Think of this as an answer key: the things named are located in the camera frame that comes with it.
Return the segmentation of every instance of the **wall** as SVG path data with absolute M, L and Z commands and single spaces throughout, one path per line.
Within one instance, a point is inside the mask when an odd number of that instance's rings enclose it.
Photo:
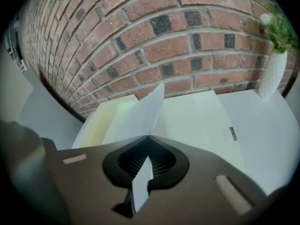
M 32 92 L 32 85 L 6 51 L 4 40 L 0 44 L 0 87 L 0 119 L 6 122 L 17 120 Z
M 83 117 L 109 99 L 256 88 L 272 44 L 265 0 L 27 0 L 20 43 L 26 64 Z M 297 58 L 290 51 L 283 92 Z
M 294 113 L 300 127 L 300 74 L 298 74 L 297 79 L 287 94 L 285 100 Z
M 33 86 L 17 120 L 39 137 L 54 141 L 58 150 L 70 149 L 83 123 L 69 114 L 46 90 L 33 71 L 23 73 Z

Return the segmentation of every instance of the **mortar line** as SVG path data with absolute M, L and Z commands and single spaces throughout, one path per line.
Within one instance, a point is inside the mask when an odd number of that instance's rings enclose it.
M 226 74 L 226 73 L 230 73 L 230 72 L 249 72 L 249 71 L 263 71 L 264 69 L 261 69 L 261 68 L 255 68 L 255 67 L 239 67 L 239 68 L 230 68 L 230 69 L 224 69 L 224 68 L 221 68 L 221 69 L 213 69 L 213 70 L 208 70 L 208 71 L 200 71 L 198 73 L 192 73 L 192 74 L 187 74 L 187 75 L 182 75 L 182 76 L 173 76 L 173 77 L 169 77 L 169 78 L 166 78 L 166 79 L 163 79 L 161 80 L 160 82 L 175 82 L 175 81 L 180 81 L 184 78 L 190 78 L 191 75 L 209 75 L 209 74 Z M 136 72 L 139 72 L 139 71 L 143 71 L 143 68 L 140 68 L 140 69 L 137 69 L 133 72 L 131 72 L 130 74 L 126 74 L 126 75 L 123 75 L 123 76 L 120 76 L 118 77 L 117 79 L 115 80 L 112 80 L 112 81 L 109 81 L 108 83 L 106 84 L 103 84 L 101 85 L 100 87 L 98 87 L 96 90 L 93 90 L 87 94 L 85 94 L 82 98 L 78 99 L 75 103 L 77 103 L 78 101 L 82 100 L 84 97 L 87 97 L 88 95 L 92 94 L 93 92 L 97 91 L 97 90 L 101 90 L 102 88 L 104 88 L 105 86 L 109 86 L 110 84 L 116 82 L 116 81 L 119 81 L 125 77 L 129 77 L 133 74 L 135 74 Z M 142 84 L 139 86 L 139 88 L 144 88 L 144 87 L 148 87 L 148 85 L 153 85 L 155 84 L 157 81 L 155 82 L 151 82 L 151 83 L 147 83 L 147 84 Z

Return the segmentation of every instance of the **white surface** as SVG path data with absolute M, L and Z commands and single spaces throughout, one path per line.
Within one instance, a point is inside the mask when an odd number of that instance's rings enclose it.
M 279 86 L 285 72 L 286 59 L 287 51 L 284 53 L 274 52 L 270 56 L 258 89 L 258 93 L 263 99 L 269 99 Z
M 247 90 L 218 95 L 233 124 L 246 174 L 269 195 L 287 184 L 300 156 L 300 130 L 282 96 Z
M 138 103 L 135 95 L 120 97 L 101 103 L 91 112 L 80 129 L 72 149 L 103 145 L 115 141 L 120 121 L 130 107 Z
M 150 135 L 155 127 L 158 112 L 163 104 L 165 86 L 161 83 L 129 109 L 124 120 L 119 125 L 117 141 L 136 136 Z
M 85 122 L 84 122 L 84 124 L 83 124 L 83 126 L 81 127 L 81 129 L 80 129 L 80 131 L 79 131 L 79 133 L 77 134 L 77 136 L 76 136 L 76 138 L 75 138 L 75 141 L 74 141 L 74 143 L 73 143 L 73 145 L 72 145 L 72 149 L 75 149 L 75 148 L 80 148 L 80 146 L 81 146 L 81 144 L 82 144 L 82 140 L 83 140 L 83 138 L 84 138 L 84 134 L 86 133 L 86 131 L 87 131 L 87 125 L 88 124 L 90 124 L 90 120 L 91 120 L 91 118 L 93 117 L 93 114 L 94 114 L 95 112 L 91 112 L 90 114 L 89 114 L 89 116 L 88 116 L 88 118 L 85 120 Z
M 207 91 L 165 99 L 152 135 L 213 152 L 244 172 L 239 142 L 232 139 L 230 127 L 215 92 Z
M 285 98 L 300 126 L 300 73 Z
M 83 123 L 65 110 L 47 91 L 34 72 L 23 73 L 33 91 L 17 122 L 38 136 L 53 140 L 58 150 L 70 149 Z
M 146 158 L 140 171 L 132 180 L 132 194 L 135 211 L 138 212 L 147 201 L 148 182 L 153 179 L 152 163 L 149 157 Z
M 0 46 L 0 87 L 0 119 L 16 121 L 33 87 L 6 51 L 4 41 Z

